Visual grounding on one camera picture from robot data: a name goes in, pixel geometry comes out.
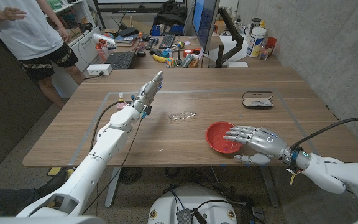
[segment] person's leg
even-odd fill
[[[55,103],[58,107],[63,108],[65,103],[57,92],[56,88],[52,84],[52,77],[44,78],[39,80],[38,84],[42,93],[50,100],[52,103]]]
[[[66,70],[67,73],[71,75],[71,77],[73,77],[74,81],[79,85],[82,83],[82,81],[85,78],[84,74],[82,74],[82,72],[80,71],[80,69],[77,68],[76,65],[64,69]]]
[[[55,73],[49,56],[20,60],[25,68],[26,74],[38,81],[42,93],[57,106],[62,108],[65,104],[52,85],[52,75]]]
[[[35,189],[0,189],[0,211],[26,207],[38,199]]]
[[[50,53],[49,59],[55,62],[59,67],[62,67],[68,72],[77,84],[81,84],[85,76],[75,63],[78,62],[77,56],[73,50],[64,43],[59,49]]]
[[[67,170],[61,169],[59,173],[38,189],[0,189],[0,211],[11,212],[30,205],[61,187],[67,180],[67,176]]]

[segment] banana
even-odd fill
[[[155,54],[153,54],[153,59],[156,60],[156,61],[158,61],[158,62],[163,62],[163,63],[165,63],[165,61],[167,60],[167,58],[165,58],[165,57],[160,57],[160,56],[155,55]]]

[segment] monitor stand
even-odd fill
[[[224,44],[219,45],[218,58],[216,59],[216,64],[215,64],[215,66],[212,65],[210,67],[212,67],[212,68],[213,67],[215,67],[215,68],[227,68],[227,66],[223,65],[223,63],[241,50],[244,38],[240,35],[240,33],[234,27],[234,23],[231,20],[231,17],[229,16],[229,14],[225,10],[225,8],[220,7],[218,9],[218,13],[221,15],[225,25],[229,29],[229,32],[230,32],[231,37],[232,37],[232,40],[236,41],[236,46],[233,47],[230,51],[226,52],[226,54],[223,54]]]

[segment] red bowl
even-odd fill
[[[205,132],[206,141],[218,152],[237,152],[240,150],[242,143],[223,139],[223,136],[226,135],[226,131],[230,131],[230,128],[232,127],[234,127],[234,124],[225,121],[218,121],[211,124]]]

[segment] person's arm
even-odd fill
[[[24,19],[25,12],[20,9],[6,7],[3,11],[0,11],[0,22],[5,20],[14,21],[16,19]]]
[[[36,0],[41,10],[57,25],[59,28],[59,34],[65,42],[69,42],[71,40],[70,35],[66,31],[63,24],[60,22],[58,17],[56,16],[53,9],[49,6],[46,0]]]

